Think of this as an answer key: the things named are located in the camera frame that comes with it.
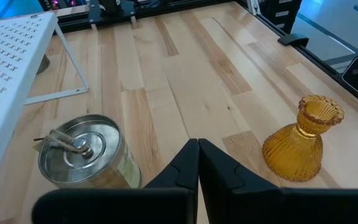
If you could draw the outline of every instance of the white metal frame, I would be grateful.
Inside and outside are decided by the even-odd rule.
[[[58,24],[56,24],[55,31],[56,31],[56,34],[59,36],[60,40],[62,40],[63,46],[66,49],[71,62],[73,62],[75,69],[77,70],[78,74],[80,75],[83,86],[81,88],[76,88],[76,89],[72,89],[72,90],[64,90],[64,91],[60,91],[57,93],[50,93],[50,94],[46,94],[46,95],[42,95],[42,96],[34,96],[34,97],[26,99],[26,101],[24,103],[25,105],[31,105],[34,103],[40,103],[40,102],[44,102],[44,101],[48,101],[48,100],[55,100],[55,99],[64,98],[64,97],[68,97],[68,96],[74,96],[74,95],[86,93],[89,89],[88,81],[86,80],[84,71],[82,70],[77,59],[75,58],[74,53],[71,50],[70,46],[68,45],[66,38],[63,35],[63,32],[60,29]]]
[[[249,12],[256,16],[260,15],[259,1],[258,0],[247,0]]]

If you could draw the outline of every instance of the metal stand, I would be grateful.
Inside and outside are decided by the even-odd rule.
[[[86,81],[84,71],[82,70],[80,64],[78,63],[77,59],[74,56],[73,51],[71,50],[70,46],[68,45],[65,36],[62,33],[62,30],[60,29],[59,25],[56,24],[55,32],[59,36],[60,40],[62,40],[63,46],[65,47],[68,56],[70,57],[71,61],[73,62],[73,65],[75,69],[77,70],[78,74],[80,75],[81,81],[83,83],[83,86],[81,88],[73,89],[73,90],[65,90],[60,91],[57,93],[50,93],[42,96],[35,96],[26,99],[25,105],[31,105],[34,103],[40,103],[48,100],[55,100],[59,98],[64,98],[68,96],[74,96],[82,93],[86,93],[88,91],[89,85],[88,81]]]

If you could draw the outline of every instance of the white perforated panel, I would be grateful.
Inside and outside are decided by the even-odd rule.
[[[54,13],[0,21],[0,161],[56,25]]]

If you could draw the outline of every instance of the black bracket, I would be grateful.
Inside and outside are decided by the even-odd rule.
[[[303,34],[288,34],[279,38],[278,42],[284,46],[291,45],[292,47],[306,47],[308,45],[309,38]]]
[[[136,10],[132,1],[122,0],[121,10],[113,15],[106,15],[100,8],[98,0],[90,0],[89,4],[88,19],[90,24],[108,25],[115,22],[129,21],[131,16],[136,15]]]

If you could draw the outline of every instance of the vase neck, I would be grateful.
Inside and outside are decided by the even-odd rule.
[[[296,129],[299,131],[299,133],[301,133],[303,136],[306,136],[308,138],[315,138],[318,136],[318,134],[313,134],[313,133],[309,133],[307,131],[305,131],[305,129],[303,129],[299,123],[296,124]]]

